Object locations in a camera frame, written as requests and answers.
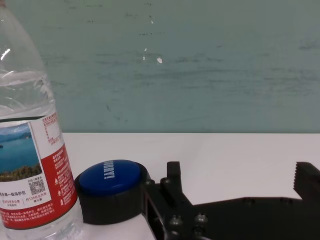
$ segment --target blue button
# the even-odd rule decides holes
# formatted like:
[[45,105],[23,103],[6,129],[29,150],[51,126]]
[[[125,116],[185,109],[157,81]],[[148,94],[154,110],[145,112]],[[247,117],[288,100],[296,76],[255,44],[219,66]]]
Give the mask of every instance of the blue button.
[[129,160],[110,160],[89,167],[79,177],[88,195],[108,196],[123,193],[141,180],[140,166]]

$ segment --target blue water in photo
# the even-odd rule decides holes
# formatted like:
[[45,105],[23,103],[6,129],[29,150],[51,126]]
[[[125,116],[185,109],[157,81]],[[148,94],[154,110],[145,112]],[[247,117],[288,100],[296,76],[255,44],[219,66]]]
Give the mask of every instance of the blue water in photo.
[[32,138],[0,142],[0,174],[23,166],[33,167],[39,163]]

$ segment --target lake photo on label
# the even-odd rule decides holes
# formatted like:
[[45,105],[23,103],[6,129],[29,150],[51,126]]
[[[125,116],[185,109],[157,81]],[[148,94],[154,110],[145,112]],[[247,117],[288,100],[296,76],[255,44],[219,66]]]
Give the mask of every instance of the lake photo on label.
[[0,128],[0,182],[17,181],[41,173],[29,125]]

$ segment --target plastic water bottle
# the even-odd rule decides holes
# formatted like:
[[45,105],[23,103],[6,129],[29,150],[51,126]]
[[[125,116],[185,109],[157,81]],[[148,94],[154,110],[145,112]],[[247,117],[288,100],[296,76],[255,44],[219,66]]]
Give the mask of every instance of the plastic water bottle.
[[53,92],[0,0],[0,215],[9,240],[78,240],[83,226]]

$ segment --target green island in photo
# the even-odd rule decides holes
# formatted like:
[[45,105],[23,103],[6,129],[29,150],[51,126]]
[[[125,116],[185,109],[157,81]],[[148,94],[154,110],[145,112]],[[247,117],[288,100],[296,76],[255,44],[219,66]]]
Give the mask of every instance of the green island in photo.
[[22,166],[13,171],[5,171],[0,173],[0,182],[11,182],[30,178],[42,173],[40,164],[34,166]]

